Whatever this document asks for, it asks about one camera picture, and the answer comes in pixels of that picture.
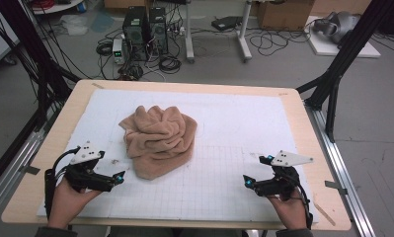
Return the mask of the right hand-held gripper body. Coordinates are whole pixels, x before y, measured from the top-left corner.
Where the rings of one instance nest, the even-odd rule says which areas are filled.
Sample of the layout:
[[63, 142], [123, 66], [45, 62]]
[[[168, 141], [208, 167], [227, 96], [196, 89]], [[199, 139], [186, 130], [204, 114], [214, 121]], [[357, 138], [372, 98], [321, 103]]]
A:
[[300, 186], [295, 166], [312, 163], [314, 158], [283, 150], [274, 157], [271, 165], [274, 176], [269, 180], [256, 181], [253, 190], [260, 197], [280, 195], [290, 198], [290, 194]]

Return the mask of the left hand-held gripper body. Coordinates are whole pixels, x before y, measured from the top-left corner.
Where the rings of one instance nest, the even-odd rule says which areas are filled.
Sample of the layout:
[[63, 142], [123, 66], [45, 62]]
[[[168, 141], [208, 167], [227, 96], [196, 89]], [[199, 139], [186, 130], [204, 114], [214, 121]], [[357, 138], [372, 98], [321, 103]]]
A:
[[87, 141], [79, 147], [74, 157], [70, 159], [69, 164], [65, 167], [64, 177], [74, 190], [89, 189], [110, 192], [116, 185], [113, 177], [101, 175], [94, 171], [101, 160], [98, 159], [99, 151], [102, 150]]

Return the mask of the brown terry towel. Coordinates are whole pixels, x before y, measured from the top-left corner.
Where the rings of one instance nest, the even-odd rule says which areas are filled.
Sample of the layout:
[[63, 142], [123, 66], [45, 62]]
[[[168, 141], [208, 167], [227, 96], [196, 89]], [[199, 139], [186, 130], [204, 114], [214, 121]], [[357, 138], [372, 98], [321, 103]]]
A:
[[127, 156], [141, 179], [154, 180], [192, 158], [197, 122], [177, 107], [139, 106], [118, 125], [124, 129]]

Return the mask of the person's left hand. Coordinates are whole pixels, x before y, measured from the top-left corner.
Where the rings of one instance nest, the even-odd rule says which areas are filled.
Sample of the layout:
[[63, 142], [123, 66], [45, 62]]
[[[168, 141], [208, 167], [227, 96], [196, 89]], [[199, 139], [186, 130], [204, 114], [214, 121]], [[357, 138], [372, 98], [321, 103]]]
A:
[[54, 191], [48, 227], [65, 229], [83, 210], [88, 202], [101, 194], [100, 191], [75, 191], [65, 178]]

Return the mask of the white grid mat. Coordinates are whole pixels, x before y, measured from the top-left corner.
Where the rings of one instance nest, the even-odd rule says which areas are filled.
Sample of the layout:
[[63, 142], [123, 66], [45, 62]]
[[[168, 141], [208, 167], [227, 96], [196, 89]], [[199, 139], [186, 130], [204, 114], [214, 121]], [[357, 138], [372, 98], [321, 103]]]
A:
[[[136, 176], [119, 123], [138, 107], [175, 106], [197, 122], [195, 148], [185, 165], [153, 181]], [[276, 222], [271, 203], [244, 185], [272, 177], [260, 156], [296, 152], [280, 97], [96, 90], [67, 146], [86, 141], [105, 156], [99, 174], [124, 174], [122, 184], [89, 202], [84, 217], [179, 221]]]

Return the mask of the thin wooden stick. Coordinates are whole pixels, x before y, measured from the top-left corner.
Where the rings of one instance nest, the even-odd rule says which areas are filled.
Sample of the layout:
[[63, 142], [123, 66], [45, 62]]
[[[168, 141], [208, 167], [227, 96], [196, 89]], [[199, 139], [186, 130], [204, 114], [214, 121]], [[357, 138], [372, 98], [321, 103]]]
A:
[[332, 208], [323, 208], [320, 204], [315, 203], [314, 204], [316, 210], [320, 213], [320, 215], [323, 217], [323, 222], [327, 223], [331, 226], [336, 225], [336, 221], [333, 218], [334, 215], [334, 210]]

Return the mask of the grey tape strip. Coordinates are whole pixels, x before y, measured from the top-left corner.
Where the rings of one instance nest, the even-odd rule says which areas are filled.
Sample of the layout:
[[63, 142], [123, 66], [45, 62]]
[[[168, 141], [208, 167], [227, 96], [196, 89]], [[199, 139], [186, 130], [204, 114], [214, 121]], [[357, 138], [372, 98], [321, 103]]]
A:
[[344, 196], [348, 193], [348, 190], [346, 188], [343, 188], [340, 184], [335, 182], [326, 181], [325, 186], [337, 190], [341, 196]]
[[32, 175], [37, 175], [39, 173], [39, 168], [27, 165], [27, 166], [23, 166], [20, 171], [22, 173], [28, 173], [28, 174], [32, 174]]

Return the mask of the wide black computer tower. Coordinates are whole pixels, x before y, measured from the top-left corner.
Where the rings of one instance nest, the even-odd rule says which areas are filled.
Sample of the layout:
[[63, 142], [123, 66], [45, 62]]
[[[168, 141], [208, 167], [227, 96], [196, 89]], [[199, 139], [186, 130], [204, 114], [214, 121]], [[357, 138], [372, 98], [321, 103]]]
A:
[[122, 30], [135, 60], [147, 59], [146, 46], [150, 41], [150, 26], [144, 6], [130, 6], [126, 10]]

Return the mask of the narrow black computer tower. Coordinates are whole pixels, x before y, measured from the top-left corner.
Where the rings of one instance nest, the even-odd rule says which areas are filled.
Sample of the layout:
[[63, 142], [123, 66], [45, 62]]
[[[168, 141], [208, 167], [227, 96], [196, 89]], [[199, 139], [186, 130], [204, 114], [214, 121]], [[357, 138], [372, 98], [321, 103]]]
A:
[[149, 24], [151, 30], [151, 44], [156, 54], [168, 52], [166, 11], [163, 7], [149, 9]]

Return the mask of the flat black device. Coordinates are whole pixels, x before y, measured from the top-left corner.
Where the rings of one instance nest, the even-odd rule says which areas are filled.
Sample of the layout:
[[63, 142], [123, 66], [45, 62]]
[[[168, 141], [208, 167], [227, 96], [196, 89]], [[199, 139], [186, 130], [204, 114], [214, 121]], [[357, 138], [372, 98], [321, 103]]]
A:
[[230, 30], [234, 29], [235, 27], [239, 26], [242, 23], [242, 18], [241, 17], [236, 17], [236, 16], [228, 16], [220, 19], [216, 19], [211, 22], [211, 25], [219, 30], [219, 31], [225, 31], [225, 30]]

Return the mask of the large cardboard box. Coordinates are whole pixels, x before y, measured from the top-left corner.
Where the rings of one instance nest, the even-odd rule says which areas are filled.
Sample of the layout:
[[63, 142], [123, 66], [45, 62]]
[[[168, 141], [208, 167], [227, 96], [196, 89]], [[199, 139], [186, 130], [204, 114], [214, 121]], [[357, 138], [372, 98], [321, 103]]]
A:
[[315, 0], [284, 0], [283, 3], [261, 3], [258, 22], [261, 29], [302, 31], [315, 4]]

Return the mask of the round white table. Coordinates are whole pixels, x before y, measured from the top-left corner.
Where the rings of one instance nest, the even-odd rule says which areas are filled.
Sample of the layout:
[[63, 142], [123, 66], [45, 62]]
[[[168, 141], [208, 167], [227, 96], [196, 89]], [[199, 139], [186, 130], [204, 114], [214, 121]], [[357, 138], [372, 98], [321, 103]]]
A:
[[85, 0], [33, 0], [29, 6], [35, 15], [60, 12], [73, 7], [80, 13], [87, 10]]

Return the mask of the grey rounded machine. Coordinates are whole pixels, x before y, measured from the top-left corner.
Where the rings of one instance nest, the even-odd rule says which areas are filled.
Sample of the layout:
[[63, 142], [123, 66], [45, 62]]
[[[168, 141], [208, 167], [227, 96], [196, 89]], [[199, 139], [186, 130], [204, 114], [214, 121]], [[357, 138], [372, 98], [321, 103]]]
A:
[[346, 11], [332, 12], [325, 18], [315, 20], [312, 30], [339, 44], [355, 28], [359, 19], [360, 16]]

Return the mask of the aluminium rail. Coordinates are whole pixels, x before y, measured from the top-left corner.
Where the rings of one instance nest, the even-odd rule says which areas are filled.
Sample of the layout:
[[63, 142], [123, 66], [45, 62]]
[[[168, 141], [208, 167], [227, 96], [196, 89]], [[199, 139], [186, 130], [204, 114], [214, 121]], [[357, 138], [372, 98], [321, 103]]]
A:
[[35, 111], [0, 158], [0, 206], [26, 174], [20, 169], [31, 166], [57, 115], [58, 111], [54, 112], [52, 109], [44, 116]]
[[334, 182], [348, 190], [346, 195], [340, 196], [348, 212], [350, 222], [355, 227], [356, 233], [359, 237], [376, 237], [339, 148], [335, 142], [331, 141], [325, 131], [325, 116], [321, 111], [314, 111], [309, 107], [305, 107], [305, 110], [315, 130], [326, 162], [330, 167]]

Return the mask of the black metal frame post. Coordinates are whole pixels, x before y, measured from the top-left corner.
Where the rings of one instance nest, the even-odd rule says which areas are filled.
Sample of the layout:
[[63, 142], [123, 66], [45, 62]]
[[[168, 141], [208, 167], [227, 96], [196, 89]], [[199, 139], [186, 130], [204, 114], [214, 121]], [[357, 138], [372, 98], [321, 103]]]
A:
[[30, 79], [38, 85], [38, 109], [34, 115], [35, 127], [39, 129], [47, 122], [47, 112], [54, 104], [66, 102], [72, 90], [66, 79], [77, 83], [80, 78], [55, 62], [39, 37], [32, 20], [19, 0], [0, 0], [0, 13], [25, 48], [25, 57], [5, 30], [0, 27], [0, 37], [16, 53]]
[[321, 76], [296, 89], [299, 94], [314, 89], [312, 95], [305, 100], [305, 104], [313, 111], [320, 111], [325, 100], [329, 100], [325, 134], [332, 143], [335, 142], [334, 124], [340, 82], [373, 33], [393, 10], [394, 0], [371, 0], [328, 69]]

